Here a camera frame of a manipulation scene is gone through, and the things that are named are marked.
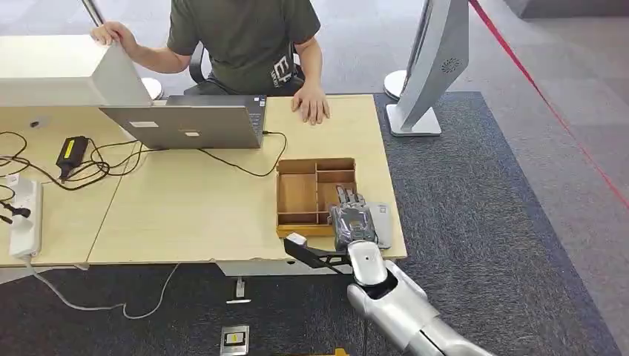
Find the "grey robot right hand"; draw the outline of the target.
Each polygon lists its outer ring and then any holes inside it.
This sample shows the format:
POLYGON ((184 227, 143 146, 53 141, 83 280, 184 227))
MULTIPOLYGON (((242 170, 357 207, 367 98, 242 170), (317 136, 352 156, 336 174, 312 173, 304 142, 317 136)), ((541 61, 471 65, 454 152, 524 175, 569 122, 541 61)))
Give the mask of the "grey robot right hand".
POLYGON ((336 185, 339 203, 329 207, 329 222, 335 234, 335 250, 346 251, 358 240, 378 244, 374 220, 363 196, 351 188, 336 185))

